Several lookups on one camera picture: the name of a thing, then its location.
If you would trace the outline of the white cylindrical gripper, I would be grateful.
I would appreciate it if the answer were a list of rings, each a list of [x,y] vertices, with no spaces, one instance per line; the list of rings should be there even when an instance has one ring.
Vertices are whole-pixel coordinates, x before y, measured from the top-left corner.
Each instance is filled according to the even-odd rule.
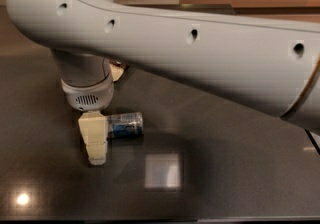
[[[52,49],[51,53],[60,71],[68,103],[72,108],[86,112],[78,124],[88,160],[92,165],[103,165],[108,149],[108,125],[106,117],[99,111],[110,104],[114,94],[109,60],[90,52]]]

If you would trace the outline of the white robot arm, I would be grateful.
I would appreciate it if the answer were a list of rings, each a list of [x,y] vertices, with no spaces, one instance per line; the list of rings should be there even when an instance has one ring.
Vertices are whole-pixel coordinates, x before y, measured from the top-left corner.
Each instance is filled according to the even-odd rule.
[[[124,6],[6,0],[15,27],[49,48],[93,165],[106,161],[110,61],[186,83],[320,132],[316,23]]]

